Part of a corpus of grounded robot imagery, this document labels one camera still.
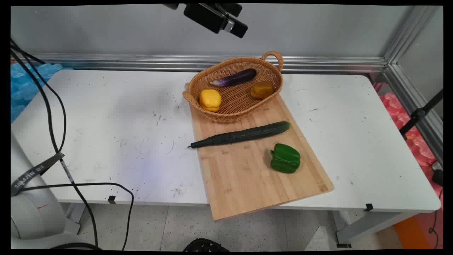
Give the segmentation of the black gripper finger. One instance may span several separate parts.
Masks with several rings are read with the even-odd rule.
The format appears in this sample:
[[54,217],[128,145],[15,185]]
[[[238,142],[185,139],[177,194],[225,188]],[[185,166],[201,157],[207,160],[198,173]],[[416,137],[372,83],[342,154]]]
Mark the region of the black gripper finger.
[[236,37],[243,38],[248,26],[236,18],[242,11],[242,5],[240,4],[216,4],[216,8],[222,13],[222,24],[221,30],[229,32]]
[[211,4],[186,4],[183,14],[197,24],[218,34],[228,24],[228,14]]

